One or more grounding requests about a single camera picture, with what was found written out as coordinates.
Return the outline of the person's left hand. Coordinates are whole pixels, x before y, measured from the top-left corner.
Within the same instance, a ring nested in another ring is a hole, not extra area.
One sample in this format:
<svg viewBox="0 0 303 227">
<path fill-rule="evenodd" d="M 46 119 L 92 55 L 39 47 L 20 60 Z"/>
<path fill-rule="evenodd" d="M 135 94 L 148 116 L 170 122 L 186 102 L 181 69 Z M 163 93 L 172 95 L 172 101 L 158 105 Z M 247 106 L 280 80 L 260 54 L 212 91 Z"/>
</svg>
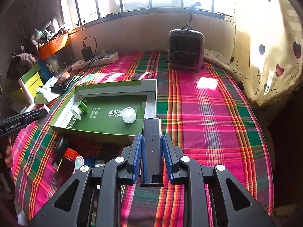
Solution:
<svg viewBox="0 0 303 227">
<path fill-rule="evenodd" d="M 1 150 L 3 151 L 3 158 L 8 168 L 13 167 L 12 141 L 11 137 L 7 136 L 1 139 Z"/>
</svg>

